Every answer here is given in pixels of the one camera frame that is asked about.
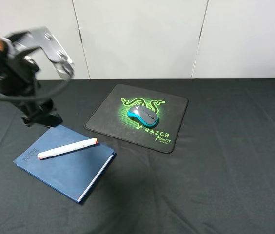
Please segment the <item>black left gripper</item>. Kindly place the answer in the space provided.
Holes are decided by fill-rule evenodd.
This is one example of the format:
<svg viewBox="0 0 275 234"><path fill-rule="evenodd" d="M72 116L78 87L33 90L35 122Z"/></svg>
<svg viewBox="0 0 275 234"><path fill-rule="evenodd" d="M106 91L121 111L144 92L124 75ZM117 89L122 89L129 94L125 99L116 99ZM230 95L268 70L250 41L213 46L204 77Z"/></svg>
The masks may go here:
<svg viewBox="0 0 275 234"><path fill-rule="evenodd" d="M15 106L22 111L23 123L30 127L39 124L45 127L57 127L62 124L54 102L51 99L34 102L16 102Z"/></svg>

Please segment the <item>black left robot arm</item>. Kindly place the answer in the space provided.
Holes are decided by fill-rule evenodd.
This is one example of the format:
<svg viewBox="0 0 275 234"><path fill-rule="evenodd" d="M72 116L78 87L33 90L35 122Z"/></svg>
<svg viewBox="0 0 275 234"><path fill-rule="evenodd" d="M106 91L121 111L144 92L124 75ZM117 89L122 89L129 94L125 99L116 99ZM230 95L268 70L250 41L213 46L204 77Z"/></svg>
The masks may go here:
<svg viewBox="0 0 275 234"><path fill-rule="evenodd" d="M42 95L37 94L40 84L36 74L40 68L30 57L36 50L44 52L63 79L60 85ZM0 37L0 101L19 109L26 126L56 127L62 124L51 98L66 87L73 75L70 57L46 27Z"/></svg>

